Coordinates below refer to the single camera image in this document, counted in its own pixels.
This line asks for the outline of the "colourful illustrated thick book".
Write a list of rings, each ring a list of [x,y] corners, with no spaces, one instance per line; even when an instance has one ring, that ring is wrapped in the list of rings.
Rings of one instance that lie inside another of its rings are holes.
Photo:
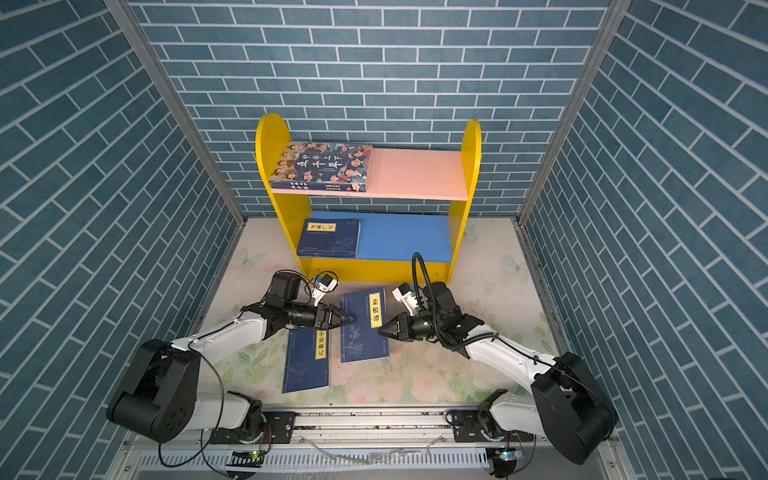
[[[363,193],[374,148],[360,143],[289,142],[269,178],[273,189]]]

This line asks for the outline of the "blue book yellow label Yijing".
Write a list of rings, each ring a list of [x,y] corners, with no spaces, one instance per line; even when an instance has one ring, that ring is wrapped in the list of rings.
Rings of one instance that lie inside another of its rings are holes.
[[[300,258],[326,258],[326,259],[355,259],[356,252],[349,251],[301,251],[297,252]]]

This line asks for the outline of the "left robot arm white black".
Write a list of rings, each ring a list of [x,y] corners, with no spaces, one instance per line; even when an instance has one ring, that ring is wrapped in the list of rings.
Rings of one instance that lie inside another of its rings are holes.
[[[254,443],[265,436],[261,401],[220,386],[199,387],[200,371],[281,330],[321,332],[353,323],[351,315],[323,298],[338,277],[314,278],[279,270],[263,297],[220,326],[172,341],[140,345],[109,402],[108,421],[164,444],[187,431],[208,432],[215,441]]]

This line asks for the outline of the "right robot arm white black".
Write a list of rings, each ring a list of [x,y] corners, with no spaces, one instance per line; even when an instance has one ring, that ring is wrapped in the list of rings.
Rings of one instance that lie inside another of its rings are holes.
[[[490,441],[515,432],[544,437],[567,460],[581,465],[613,433],[618,413],[587,364],[572,352],[540,353],[464,313],[443,282],[433,282],[419,253],[411,259],[412,281],[393,296],[405,312],[381,326],[379,334],[401,342],[427,341],[491,367],[523,387],[525,402],[497,389],[474,415],[481,435]]]

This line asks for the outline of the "floral table mat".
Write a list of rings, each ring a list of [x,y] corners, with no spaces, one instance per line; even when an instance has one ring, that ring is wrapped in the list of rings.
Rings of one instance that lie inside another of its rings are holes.
[[[251,219],[224,267],[212,304],[193,332],[229,320],[242,306],[262,297],[275,271],[295,270],[298,265],[278,220]],[[560,334],[545,316],[513,220],[468,221],[449,288],[464,312],[507,338],[541,353],[565,351]],[[498,388],[524,391],[495,369],[425,341],[390,341],[386,358],[343,363],[340,333],[333,330],[329,385],[284,393],[287,343],[288,333],[282,330],[229,354],[217,362],[215,373],[202,368],[201,389],[215,392],[223,384],[275,406],[476,403]]]

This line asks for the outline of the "yellow shelf with coloured boards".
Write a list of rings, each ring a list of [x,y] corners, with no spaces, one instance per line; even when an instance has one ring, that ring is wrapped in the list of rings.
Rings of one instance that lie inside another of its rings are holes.
[[[360,235],[353,258],[323,258],[297,254],[308,277],[335,272],[343,282],[401,283],[411,277],[411,258],[418,252],[431,279],[450,283],[456,269],[482,159],[482,130],[472,119],[459,151],[375,148],[365,191],[350,188],[325,191],[325,196],[349,200],[439,200],[450,204],[445,215],[316,211],[314,192],[303,188],[266,191],[293,250],[299,247],[311,221],[357,219]]]

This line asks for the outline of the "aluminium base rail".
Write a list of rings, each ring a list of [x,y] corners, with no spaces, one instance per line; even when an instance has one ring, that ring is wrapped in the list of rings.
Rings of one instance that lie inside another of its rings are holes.
[[[544,477],[553,468],[557,478],[634,478],[617,437],[574,465],[550,437],[534,432],[530,399],[514,399],[511,410],[522,422],[507,432],[490,432],[489,411],[468,405],[264,407],[256,417],[259,434],[252,442],[229,432],[190,430],[158,445],[128,433],[107,476],[137,479],[146,472],[180,478],[201,473],[215,479],[257,479],[272,473],[471,469],[485,479],[524,479]]]

